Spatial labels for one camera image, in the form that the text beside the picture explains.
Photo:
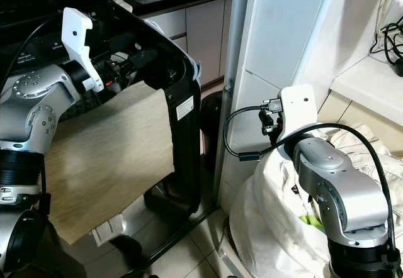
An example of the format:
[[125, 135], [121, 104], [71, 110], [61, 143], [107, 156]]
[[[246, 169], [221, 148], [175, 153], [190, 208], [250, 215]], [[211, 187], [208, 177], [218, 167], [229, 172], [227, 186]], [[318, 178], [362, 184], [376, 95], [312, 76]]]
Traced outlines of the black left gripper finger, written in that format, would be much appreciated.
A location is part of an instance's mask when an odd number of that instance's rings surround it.
[[139, 75], [139, 71], [153, 60], [158, 57], [159, 52], [155, 48], [143, 48], [139, 49], [133, 54], [133, 71], [135, 72], [135, 77], [133, 77], [133, 82], [140, 82], [143, 77]]

